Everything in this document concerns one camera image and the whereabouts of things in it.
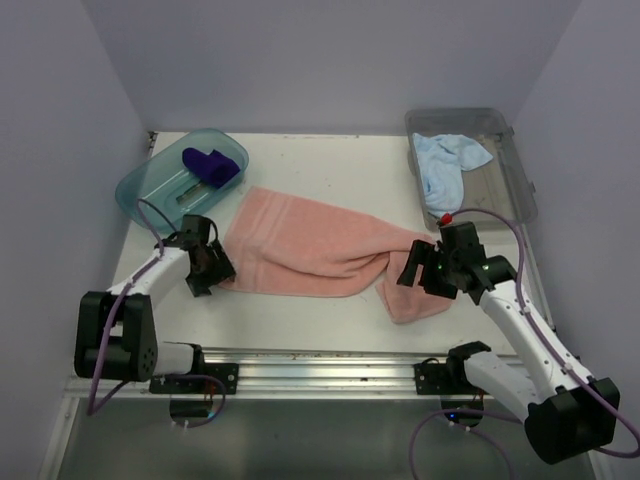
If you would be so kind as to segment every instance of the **gray wall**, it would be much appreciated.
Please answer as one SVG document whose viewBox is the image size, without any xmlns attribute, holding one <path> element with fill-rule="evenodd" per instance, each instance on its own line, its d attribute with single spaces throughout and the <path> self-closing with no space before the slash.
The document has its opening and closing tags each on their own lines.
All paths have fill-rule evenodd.
<svg viewBox="0 0 640 480">
<path fill-rule="evenodd" d="M 579 0 L 84 0 L 145 125 L 401 132 L 520 109 Z"/>
<path fill-rule="evenodd" d="M 515 123 L 533 239 L 562 339 L 640 424 L 640 3 L 584 0 Z M 619 426 L 616 446 L 632 449 Z M 640 460 L 615 461 L 638 478 Z"/>
<path fill-rule="evenodd" d="M 145 134 L 76 0 L 0 9 L 0 478 L 33 478 L 71 373 L 80 297 L 124 238 L 113 199 Z"/>
</svg>

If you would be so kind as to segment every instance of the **blue tray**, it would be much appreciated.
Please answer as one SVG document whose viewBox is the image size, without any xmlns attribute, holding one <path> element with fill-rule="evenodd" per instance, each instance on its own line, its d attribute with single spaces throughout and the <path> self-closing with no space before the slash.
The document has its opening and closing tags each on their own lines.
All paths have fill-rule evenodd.
<svg viewBox="0 0 640 480">
<path fill-rule="evenodd" d="M 182 163 L 182 151 L 189 147 L 204 153 L 218 150 L 233 160 L 240 167 L 240 172 L 221 188 L 206 185 Z M 146 228 L 136 209 L 137 199 L 144 198 L 180 228 L 183 215 L 204 215 L 240 184 L 248 165 L 247 151 L 231 137 L 211 128 L 196 130 L 124 177 L 116 188 L 116 201 L 134 222 Z M 171 231 L 171 227 L 153 209 L 146 205 L 140 207 L 158 231 Z"/>
</svg>

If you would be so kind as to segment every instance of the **purple cloth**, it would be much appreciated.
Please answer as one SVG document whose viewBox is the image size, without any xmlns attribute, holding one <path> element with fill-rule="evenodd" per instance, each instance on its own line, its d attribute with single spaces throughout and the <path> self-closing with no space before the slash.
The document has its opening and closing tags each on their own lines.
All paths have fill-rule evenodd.
<svg viewBox="0 0 640 480">
<path fill-rule="evenodd" d="M 240 167 L 217 150 L 209 155 L 195 148 L 187 148 L 182 152 L 182 163 L 196 177 L 208 185 L 222 187 L 240 172 Z"/>
</svg>

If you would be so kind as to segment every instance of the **white table surface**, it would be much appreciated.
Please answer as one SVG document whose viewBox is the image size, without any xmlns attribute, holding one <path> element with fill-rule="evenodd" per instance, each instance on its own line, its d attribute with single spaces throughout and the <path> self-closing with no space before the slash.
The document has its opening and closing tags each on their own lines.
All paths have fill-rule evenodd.
<svg viewBox="0 0 640 480">
<path fill-rule="evenodd" d="M 155 153 L 182 135 L 159 134 Z M 244 183 L 208 213 L 221 235 L 252 185 L 425 231 L 416 182 L 408 168 L 406 137 L 231 136 L 247 149 L 250 164 Z M 480 236 L 488 256 L 502 254 L 516 264 L 517 248 L 510 232 Z M 149 231 L 131 222 L 114 283 L 140 266 L 153 245 Z M 498 354 L 514 353 L 500 330 L 463 294 L 444 313 L 395 325 L 373 286 L 348 298 L 212 291 L 210 297 L 193 298 L 185 283 L 176 285 L 154 312 L 158 339 L 213 348 L 403 353 L 442 353 L 481 340 Z"/>
</svg>

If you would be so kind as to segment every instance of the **light blue cloth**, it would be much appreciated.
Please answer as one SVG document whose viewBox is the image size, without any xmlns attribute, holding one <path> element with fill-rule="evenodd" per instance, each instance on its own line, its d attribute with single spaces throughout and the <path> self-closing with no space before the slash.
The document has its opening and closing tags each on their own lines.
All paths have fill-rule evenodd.
<svg viewBox="0 0 640 480">
<path fill-rule="evenodd" d="M 429 212 L 440 218 L 459 210 L 464 199 L 462 170 L 469 171 L 489 162 L 493 155 L 464 135 L 423 137 L 413 134 L 418 166 Z"/>
</svg>

